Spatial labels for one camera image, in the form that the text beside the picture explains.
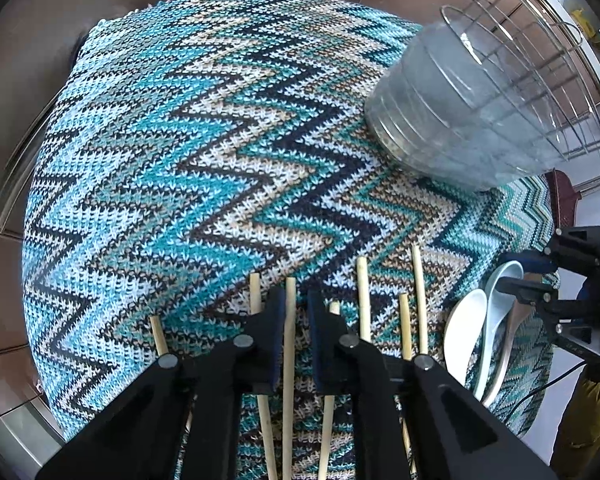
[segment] chopstick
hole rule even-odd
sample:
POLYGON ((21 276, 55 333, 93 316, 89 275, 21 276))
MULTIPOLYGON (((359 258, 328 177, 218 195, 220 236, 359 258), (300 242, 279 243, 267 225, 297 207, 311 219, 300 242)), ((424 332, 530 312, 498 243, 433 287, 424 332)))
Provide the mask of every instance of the chopstick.
MULTIPOLYGON (((262 296, 260 292, 260 275, 252 272, 249 275, 249 308, 251 314, 262 311, 262 296)), ((271 412, 269 399, 266 395, 256 396, 258 412, 260 413, 260 429, 262 430, 262 443, 264 444, 264 459, 267 463, 269 480, 278 480, 276 470, 276 454, 273 446, 273 430, 271 429, 271 412)))
POLYGON ((369 276, 366 257, 356 260, 358 274, 358 308, 360 309, 360 339, 371 342, 371 300, 369 298, 369 276))
MULTIPOLYGON (((332 314, 340 314, 340 303, 333 301, 329 308, 332 314)), ((324 397, 324 415, 322 417, 322 438, 320 440, 320 463, 318 464, 318 480, 327 479, 329 467, 329 453, 331 452, 331 432, 333 430, 333 410, 335 397, 327 395, 324 397)))
POLYGON ((296 279, 287 278, 282 370, 282 479, 292 480, 294 440, 294 369, 296 366, 296 279))
MULTIPOLYGON (((413 356, 413 348, 411 346, 411 317, 409 313, 409 297, 406 294, 398 296, 398 305, 400 306, 400 332, 402 334, 402 358, 407 361, 413 356)), ((411 439, 407 432, 407 424, 402 421, 402 439, 404 440, 404 450, 409 452, 411 449, 411 439)), ((411 458, 411 472, 415 473, 416 463, 411 458)))
POLYGON ((411 259, 413 261, 413 277, 416 282, 416 300, 418 302, 418 351, 421 354, 428 354, 427 298, 424 293, 422 257, 420 256, 420 248, 416 244, 411 245, 411 259))
MULTIPOLYGON (((151 332, 154 334, 155 349, 158 352, 158 357, 169 353, 169 347, 167 346, 167 340, 164 338, 164 331, 162 330, 162 323, 160 322, 159 316, 149 316, 149 322, 151 323, 151 332)), ((191 430, 191 413, 187 417, 187 431, 191 430)))

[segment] tablecloth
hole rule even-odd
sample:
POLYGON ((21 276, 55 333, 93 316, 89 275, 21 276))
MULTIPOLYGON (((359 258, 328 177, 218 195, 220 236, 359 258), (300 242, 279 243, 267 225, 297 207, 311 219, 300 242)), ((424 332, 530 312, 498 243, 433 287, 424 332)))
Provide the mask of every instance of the tablecloth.
MULTIPOLYGON (((154 361, 150 314, 179 354, 240 332, 252 271, 264 290, 317 278, 356 330, 354 263, 368 256, 372 338, 399 355, 400 292, 418 347, 417 242, 429 347, 443 362, 454 303, 501 252, 544 246, 553 225, 542 178, 467 193, 402 172, 368 132, 364 99, 419 28, 340 0, 177 0, 94 27, 50 119, 23 250, 30 346, 67 438, 154 361)), ((300 311, 295 478, 315 477, 320 447, 307 325, 300 311)), ((498 416, 546 382, 551 356, 529 318, 498 416)), ((540 400, 512 418, 513 431, 526 431, 540 400)), ((279 439, 279 397, 270 408, 279 439)), ((251 396, 240 428, 238 477, 263 477, 251 396)), ((352 447, 341 398, 332 478, 354 475, 352 447)))

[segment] yellow garment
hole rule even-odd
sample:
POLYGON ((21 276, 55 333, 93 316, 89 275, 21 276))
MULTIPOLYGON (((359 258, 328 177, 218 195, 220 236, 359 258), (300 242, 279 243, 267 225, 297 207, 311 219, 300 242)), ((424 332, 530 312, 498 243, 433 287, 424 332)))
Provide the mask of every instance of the yellow garment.
POLYGON ((600 448, 600 383, 581 373, 555 437, 551 468, 561 480, 576 478, 600 448))

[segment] tiled floor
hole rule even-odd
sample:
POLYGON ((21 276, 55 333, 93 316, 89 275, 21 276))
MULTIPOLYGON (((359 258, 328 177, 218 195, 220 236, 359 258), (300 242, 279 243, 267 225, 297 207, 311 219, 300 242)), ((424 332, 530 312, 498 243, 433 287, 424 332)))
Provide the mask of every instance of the tiled floor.
MULTIPOLYGON (((600 174, 600 152, 576 158, 558 169, 569 175, 573 184, 589 180, 600 174)), ((578 203, 576 225, 600 225, 600 190, 584 197, 578 203)), ((584 278, 564 269, 559 272, 560 297, 564 299, 575 298, 584 278)), ((550 380, 561 375, 579 361, 572 354, 561 349, 555 349, 550 380)), ((547 463, 551 458, 555 434, 562 412, 571 398, 579 373, 580 371, 574 372, 546 391, 538 417, 523 438, 523 441, 547 463)))

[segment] metal wire rack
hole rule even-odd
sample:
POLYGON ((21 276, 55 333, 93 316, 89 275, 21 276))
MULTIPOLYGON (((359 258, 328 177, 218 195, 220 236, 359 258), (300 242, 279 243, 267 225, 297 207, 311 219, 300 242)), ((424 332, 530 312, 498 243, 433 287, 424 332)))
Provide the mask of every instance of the metal wire rack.
POLYGON ((504 111, 492 124, 521 114, 536 132, 534 142, 544 140, 564 160, 600 149, 600 118, 574 62, 584 39, 573 23, 549 22, 531 0, 470 0, 464 9, 443 6, 441 14, 475 60, 490 68, 484 74, 498 89, 480 104, 465 101, 474 113, 501 100, 504 111), (470 40, 476 34, 496 41, 482 48, 470 40))

